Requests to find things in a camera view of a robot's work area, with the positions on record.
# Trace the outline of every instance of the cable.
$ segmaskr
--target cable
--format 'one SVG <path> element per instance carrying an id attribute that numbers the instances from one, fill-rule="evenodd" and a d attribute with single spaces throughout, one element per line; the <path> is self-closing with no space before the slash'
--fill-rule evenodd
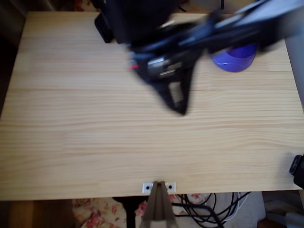
<path id="1" fill-rule="evenodd" d="M 181 10 L 181 11 L 183 11 L 183 12 L 187 12 L 183 7 L 181 7 L 181 6 L 178 6 L 178 8 Z"/>
<path id="2" fill-rule="evenodd" d="M 232 193 L 230 206 L 228 206 L 222 212 L 215 214 L 217 216 L 217 218 L 219 219 L 219 216 L 226 213 L 225 216 L 220 220 L 222 225 L 225 224 L 227 221 L 233 219 L 236 216 L 238 211 L 244 205 L 244 203 L 248 197 L 248 194 L 250 194 L 250 193 L 251 192 L 247 192 L 241 196 L 240 193 L 238 192 L 237 199 L 235 201 L 234 201 L 234 193 Z M 183 207 L 185 209 L 185 211 L 187 212 L 187 215 L 175 215 L 175 216 L 176 217 L 191 217 L 202 228 L 206 228 L 205 226 L 202 225 L 202 223 L 205 223 L 205 222 L 211 223 L 211 224 L 217 224 L 218 226 L 216 228 L 221 228 L 221 226 L 219 226 L 218 222 L 214 218 L 213 214 L 200 215 L 195 211 L 195 208 L 201 208 L 202 206 L 204 206 L 204 207 L 201 209 L 206 209 L 205 208 L 206 206 L 204 204 L 210 199 L 212 194 L 214 195 L 214 204 L 213 204 L 213 211 L 214 211 L 216 203 L 217 203 L 217 197 L 216 197 L 215 193 L 209 194 L 207 199 L 201 204 L 193 204 L 192 202 L 189 201 L 189 198 L 186 194 L 178 195 L 180 197 L 182 203 L 181 204 L 172 204 L 172 205 Z"/>
<path id="3" fill-rule="evenodd" d="M 247 200 L 248 198 L 248 195 L 246 195 L 246 197 L 244 198 L 243 202 L 241 203 L 241 205 L 239 206 L 239 208 L 236 210 L 235 214 L 232 215 L 230 218 L 226 218 L 224 221 L 227 222 L 231 219 L 233 219 L 236 215 L 237 215 L 237 212 L 241 209 L 241 207 L 244 205 L 245 201 Z"/>
<path id="4" fill-rule="evenodd" d="M 218 224 L 219 228 L 224 228 L 223 224 L 221 223 L 221 221 L 219 220 L 219 218 L 217 217 L 216 213 L 208 206 L 205 205 L 195 205 L 195 204 L 182 204 L 182 203 L 173 203 L 173 206 L 180 206 L 180 207 L 187 207 L 187 208 L 200 208 L 200 209 L 205 209 L 207 211 L 209 211 L 210 215 L 214 218 L 214 220 L 216 221 L 216 223 Z"/>

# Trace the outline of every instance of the black cable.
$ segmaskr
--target black cable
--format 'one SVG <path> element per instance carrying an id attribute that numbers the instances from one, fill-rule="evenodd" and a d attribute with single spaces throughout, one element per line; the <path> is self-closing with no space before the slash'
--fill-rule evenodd
<path id="1" fill-rule="evenodd" d="M 250 194 L 251 192 L 247 192 L 244 195 L 242 195 L 240 198 L 238 198 L 236 201 L 234 201 L 229 207 L 227 207 L 226 209 L 224 209 L 222 212 L 220 212 L 217 215 L 221 215 L 224 214 L 226 211 L 228 211 L 230 208 L 232 208 L 234 205 L 236 205 L 241 199 L 243 199 L 245 196 L 247 196 L 248 194 Z M 191 206 L 193 206 L 194 208 L 200 208 L 202 205 L 196 205 L 196 204 L 190 204 Z M 183 207 L 183 206 L 188 206 L 187 204 L 176 204 L 173 203 L 172 206 L 179 206 L 179 207 Z M 189 215 L 175 215 L 176 217 L 189 217 Z M 201 217 L 209 217 L 209 215 L 200 215 Z"/>
<path id="2" fill-rule="evenodd" d="M 245 193 L 243 196 L 241 197 L 237 197 L 237 199 L 235 201 L 234 200 L 234 193 L 232 193 L 232 198 L 231 198 L 231 204 L 229 207 L 227 207 L 226 209 L 224 209 L 222 212 L 216 214 L 217 216 L 219 215 L 222 215 L 224 214 L 226 211 L 227 214 L 225 215 L 224 218 L 222 218 L 220 221 L 222 224 L 225 224 L 226 222 L 224 221 L 228 216 L 231 216 L 234 214 L 236 208 L 237 208 L 237 205 L 238 205 L 238 202 L 240 200 L 242 200 L 244 197 L 246 197 L 248 194 L 250 194 L 251 192 L 247 192 Z M 215 208 L 215 205 L 216 205 L 216 194 L 214 193 L 214 196 L 215 196 L 215 203 L 213 205 L 213 210 Z M 211 197 L 211 194 L 208 196 L 208 198 L 205 200 L 204 203 L 202 204 L 199 204 L 199 205 L 196 205 L 196 204 L 193 204 L 189 201 L 188 199 L 188 196 L 185 195 L 185 197 L 183 197 L 182 195 L 179 195 L 179 197 L 181 198 L 181 201 L 182 201 L 182 204 L 180 204 L 180 206 L 184 207 L 184 209 L 186 210 L 186 212 L 188 213 L 188 215 L 175 215 L 176 217 L 191 217 L 200 227 L 202 228 L 205 228 L 205 226 L 203 226 L 201 223 L 203 222 L 208 222 L 208 223 L 212 223 L 212 224 L 217 224 L 217 221 L 209 221 L 209 218 L 212 217 L 212 215 L 199 215 L 193 208 L 200 208 L 200 206 L 202 206 L 202 204 L 204 204 L 205 202 L 207 202 L 210 197 Z M 193 215 L 190 211 L 190 209 L 188 208 L 190 207 L 193 211 L 193 213 L 195 213 L 195 215 Z"/>
<path id="3" fill-rule="evenodd" d="M 178 6 L 178 8 L 181 10 L 181 11 L 183 11 L 183 12 L 187 12 L 183 7 L 181 7 L 181 6 Z"/>
<path id="4" fill-rule="evenodd" d="M 223 224 L 221 223 L 221 221 L 219 220 L 218 216 L 216 215 L 216 213 L 208 206 L 205 205 L 193 205 L 193 204 L 182 204 L 182 203 L 173 203 L 173 206 L 179 206 L 179 207 L 187 207 L 187 208 L 200 208 L 200 209 L 205 209 L 207 211 L 209 211 L 210 215 L 214 218 L 214 220 L 216 221 L 217 225 L 219 228 L 224 228 Z"/>

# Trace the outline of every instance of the wood grain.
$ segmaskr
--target wood grain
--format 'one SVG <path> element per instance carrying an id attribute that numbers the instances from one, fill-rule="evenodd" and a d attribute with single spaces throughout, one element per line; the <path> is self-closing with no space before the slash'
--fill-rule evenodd
<path id="1" fill-rule="evenodd" d="M 284 43 L 241 73 L 202 57 L 180 117 L 95 17 L 29 13 L 0 121 L 0 200 L 140 195 L 155 180 L 178 193 L 298 189 L 304 115 Z"/>

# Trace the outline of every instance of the table leg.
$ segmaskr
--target table leg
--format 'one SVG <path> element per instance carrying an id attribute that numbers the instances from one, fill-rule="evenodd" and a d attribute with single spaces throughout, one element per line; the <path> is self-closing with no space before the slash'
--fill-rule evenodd
<path id="1" fill-rule="evenodd" d="M 299 190 L 299 194 L 300 194 L 302 205 L 303 205 L 303 208 L 304 208 L 304 190 Z"/>

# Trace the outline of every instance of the black object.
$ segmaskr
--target black object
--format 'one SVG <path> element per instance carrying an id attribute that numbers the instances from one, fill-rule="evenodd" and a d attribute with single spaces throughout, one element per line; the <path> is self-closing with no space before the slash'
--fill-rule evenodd
<path id="1" fill-rule="evenodd" d="M 100 19 L 108 21 L 107 29 L 112 30 L 119 44 L 148 37 L 168 20 L 177 3 L 177 0 L 93 0 L 94 7 L 100 8 L 105 16 Z"/>
<path id="2" fill-rule="evenodd" d="M 127 228 L 135 228 L 135 211 L 139 204 L 148 200 L 148 196 L 113 197 L 113 199 L 123 204 L 127 216 Z"/>
<path id="3" fill-rule="evenodd" d="M 297 155 L 289 169 L 289 173 L 294 176 L 294 183 L 304 189 L 304 157 Z"/>
<path id="4" fill-rule="evenodd" d="M 303 20 L 303 0 L 260 0 L 224 19 L 217 12 L 207 21 L 160 26 L 177 0 L 94 0 L 102 16 L 96 27 L 105 42 L 113 36 L 133 53 L 131 68 L 154 88 L 172 110 L 185 115 L 192 73 L 203 53 L 258 43 L 260 50 L 294 35 Z"/>
<path id="5" fill-rule="evenodd" d="M 217 12 L 204 22 L 171 25 L 132 42 L 131 68 L 172 110 L 185 115 L 192 73 L 203 50 L 258 43 L 259 49 L 291 36 L 301 22 L 303 0 L 260 0 L 223 19 Z"/>
<path id="6" fill-rule="evenodd" d="M 220 219 L 220 222 L 222 225 L 224 225 L 226 222 L 224 221 L 228 216 L 231 216 L 232 214 L 234 214 L 238 202 L 240 200 L 242 200 L 244 197 L 246 197 L 248 194 L 250 194 L 250 192 L 245 193 L 243 196 L 241 196 L 240 198 L 238 197 L 235 201 L 234 200 L 234 193 L 232 193 L 232 198 L 231 198 L 231 204 L 230 206 L 228 206 L 226 209 L 224 209 L 222 212 L 219 212 L 216 214 L 217 217 L 221 216 L 222 218 Z M 215 209 L 216 206 L 216 193 L 211 193 L 207 199 L 199 204 L 199 205 L 203 205 L 205 203 L 208 202 L 208 200 L 210 199 L 211 195 L 214 195 L 215 200 L 214 200 L 214 204 L 213 204 L 213 211 Z M 192 203 L 189 201 L 188 197 L 186 194 L 184 195 L 179 195 L 179 197 L 181 198 L 181 202 L 182 205 L 192 205 Z M 220 227 L 218 225 L 218 223 L 215 220 L 211 220 L 212 218 L 214 218 L 213 216 L 210 215 L 202 215 L 201 213 L 197 213 L 196 210 L 194 208 L 187 208 L 184 207 L 185 211 L 187 212 L 187 215 L 175 215 L 176 217 L 191 217 L 200 227 L 205 228 L 204 224 L 205 223 L 210 223 L 213 224 L 213 227 L 216 228 L 214 225 L 217 224 L 217 227 Z"/>

